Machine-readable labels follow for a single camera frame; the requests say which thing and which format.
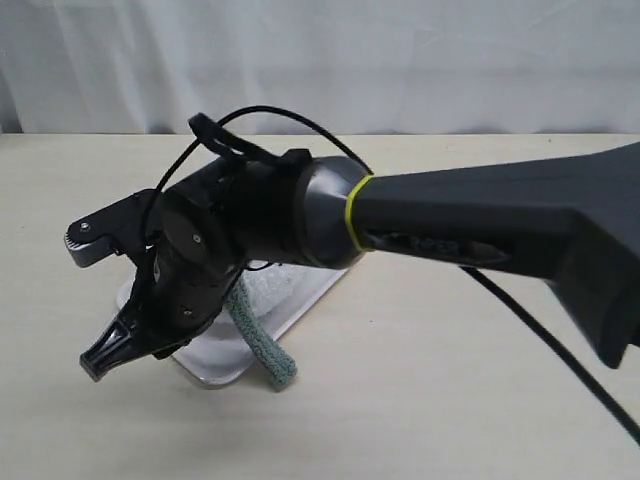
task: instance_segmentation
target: white backdrop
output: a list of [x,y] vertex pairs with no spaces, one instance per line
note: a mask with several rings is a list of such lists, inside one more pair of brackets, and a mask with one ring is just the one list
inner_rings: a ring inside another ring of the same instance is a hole
[[639,47],[637,0],[0,0],[0,125],[639,132]]

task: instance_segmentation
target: beige table surface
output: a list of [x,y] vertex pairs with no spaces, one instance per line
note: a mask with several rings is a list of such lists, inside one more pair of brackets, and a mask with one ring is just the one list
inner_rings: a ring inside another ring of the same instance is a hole
[[[365,258],[285,337],[300,374],[283,393],[257,368],[206,391],[153,359],[92,383],[78,354],[111,319],[129,265],[78,269],[62,235],[154,185],[190,140],[0,136],[2,480],[640,478],[640,452],[623,430],[505,307],[455,267],[389,254]],[[377,173],[396,173],[592,152],[640,136],[346,140]],[[334,151],[316,137],[258,141]],[[640,419],[639,352],[606,369],[544,285],[492,277]]]

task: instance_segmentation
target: white tray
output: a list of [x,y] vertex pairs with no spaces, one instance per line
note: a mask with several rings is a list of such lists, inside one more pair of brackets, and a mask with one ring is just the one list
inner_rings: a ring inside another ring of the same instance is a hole
[[[275,269],[286,269],[288,273],[283,273],[282,278],[292,279],[291,282],[285,288],[261,292],[260,282],[266,283],[269,278],[275,278],[274,274],[278,274]],[[269,270],[246,272],[245,275],[250,294],[253,292],[261,295],[268,294],[275,300],[271,306],[264,301],[261,302],[262,305],[256,305],[254,313],[265,331],[276,340],[300,320],[346,273],[346,270],[324,270],[292,265],[274,266]],[[122,308],[129,298],[132,283],[133,276],[120,288],[116,299],[118,309]],[[222,387],[240,377],[251,366],[255,357],[240,336],[229,314],[223,310],[206,332],[174,353],[173,359],[205,386]]]

